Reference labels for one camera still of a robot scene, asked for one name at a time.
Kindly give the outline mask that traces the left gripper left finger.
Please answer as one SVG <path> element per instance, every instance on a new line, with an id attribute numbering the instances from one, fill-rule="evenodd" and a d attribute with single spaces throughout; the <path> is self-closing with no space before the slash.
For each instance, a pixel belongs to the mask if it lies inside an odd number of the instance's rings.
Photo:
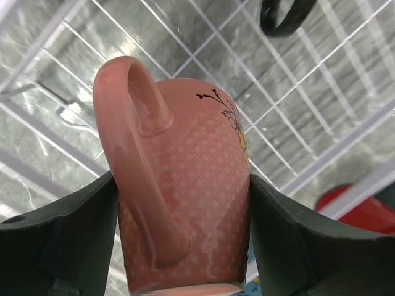
<path id="1" fill-rule="evenodd" d="M 118 216 L 110 172 L 1 223 L 1 295 L 104 295 Z"/>

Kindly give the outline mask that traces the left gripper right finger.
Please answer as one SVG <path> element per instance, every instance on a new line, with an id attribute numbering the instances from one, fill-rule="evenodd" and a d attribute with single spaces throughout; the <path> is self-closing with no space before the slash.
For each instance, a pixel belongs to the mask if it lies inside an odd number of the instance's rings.
<path id="1" fill-rule="evenodd" d="M 393 295 L 394 236 L 355 228 L 251 176 L 251 233 L 264 295 Z"/>

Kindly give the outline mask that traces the salmon pink mug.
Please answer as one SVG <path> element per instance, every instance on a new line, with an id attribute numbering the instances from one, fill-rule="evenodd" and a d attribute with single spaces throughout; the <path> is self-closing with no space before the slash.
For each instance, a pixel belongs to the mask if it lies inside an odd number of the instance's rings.
<path id="1" fill-rule="evenodd" d="M 156 82 L 139 60 L 122 56 L 98 70 L 93 107 L 119 190 L 129 292 L 242 290 L 250 171 L 232 98 L 206 81 Z"/>

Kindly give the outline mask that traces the light blue mug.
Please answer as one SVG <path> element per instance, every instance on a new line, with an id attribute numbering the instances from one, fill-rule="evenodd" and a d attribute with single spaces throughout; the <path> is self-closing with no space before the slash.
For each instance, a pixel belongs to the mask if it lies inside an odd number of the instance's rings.
<path id="1" fill-rule="evenodd" d="M 246 273 L 246 286 L 238 295 L 241 296 L 262 296 L 262 289 L 260 286 L 260 279 L 257 270 L 257 263 L 255 253 L 252 245 L 249 247 L 247 273 Z"/>

